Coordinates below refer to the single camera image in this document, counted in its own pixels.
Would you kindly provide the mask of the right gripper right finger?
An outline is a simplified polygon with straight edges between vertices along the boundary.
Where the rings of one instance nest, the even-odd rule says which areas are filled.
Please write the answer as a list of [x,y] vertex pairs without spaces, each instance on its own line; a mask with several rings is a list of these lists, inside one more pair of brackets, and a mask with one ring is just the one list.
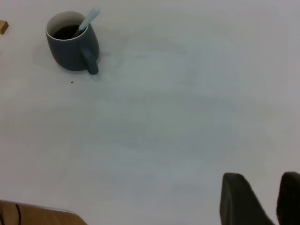
[[280,225],[300,224],[300,174],[285,172],[282,175],[277,199],[277,219]]

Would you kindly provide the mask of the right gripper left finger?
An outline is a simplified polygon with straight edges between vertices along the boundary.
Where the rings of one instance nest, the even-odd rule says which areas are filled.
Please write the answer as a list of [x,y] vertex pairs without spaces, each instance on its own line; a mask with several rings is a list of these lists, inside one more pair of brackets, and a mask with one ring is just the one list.
[[239,173],[227,172],[222,178],[219,206],[223,225],[272,225],[251,185]]

